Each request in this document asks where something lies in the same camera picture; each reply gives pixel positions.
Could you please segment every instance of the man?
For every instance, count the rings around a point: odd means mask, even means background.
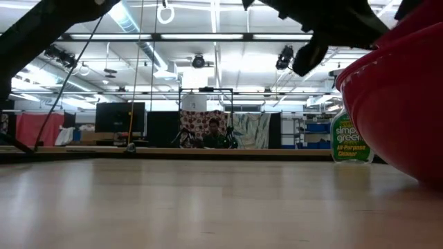
[[[212,149],[223,149],[225,137],[219,132],[220,122],[213,118],[209,120],[209,134],[203,137],[203,145]]]

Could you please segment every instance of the gymnastic ring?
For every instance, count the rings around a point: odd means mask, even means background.
[[[169,16],[168,19],[164,20],[164,19],[161,17],[161,11],[162,11],[162,10],[166,10],[166,9],[171,10],[171,15]],[[158,21],[159,21],[161,24],[168,24],[168,23],[170,23],[170,22],[174,19],[174,17],[175,17],[175,11],[174,11],[174,8],[173,8],[173,7],[169,7],[169,6],[167,6],[167,7],[159,8],[159,9],[157,10],[157,19],[158,19]]]

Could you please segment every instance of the simple green cleaner bottle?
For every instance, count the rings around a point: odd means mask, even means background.
[[[359,135],[345,108],[331,123],[332,158],[336,163],[371,163],[374,153]]]

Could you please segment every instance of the black screen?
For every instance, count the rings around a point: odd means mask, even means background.
[[[97,104],[96,132],[129,132],[132,103]],[[133,132],[145,130],[145,103],[134,103]]]

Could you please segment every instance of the green label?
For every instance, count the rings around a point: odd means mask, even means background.
[[[332,139],[335,160],[368,161],[371,149],[360,137],[348,114],[337,118],[332,124]]]

